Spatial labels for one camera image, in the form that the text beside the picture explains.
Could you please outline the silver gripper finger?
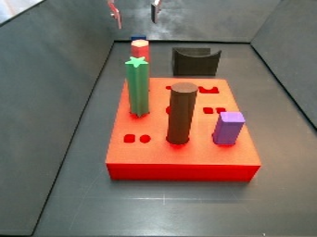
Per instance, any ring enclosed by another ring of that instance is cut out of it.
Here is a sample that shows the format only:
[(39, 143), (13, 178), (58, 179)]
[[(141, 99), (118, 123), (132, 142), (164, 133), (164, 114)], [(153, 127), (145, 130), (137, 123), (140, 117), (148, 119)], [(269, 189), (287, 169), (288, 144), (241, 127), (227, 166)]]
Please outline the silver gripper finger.
[(116, 6), (114, 0), (108, 0), (109, 8), (110, 8), (110, 15), (117, 20), (118, 29), (121, 30), (124, 28), (122, 26), (122, 15), (118, 7)]
[(161, 2), (162, 0), (154, 0), (154, 3), (152, 4), (152, 20), (157, 24), (158, 23), (158, 14), (161, 11)]

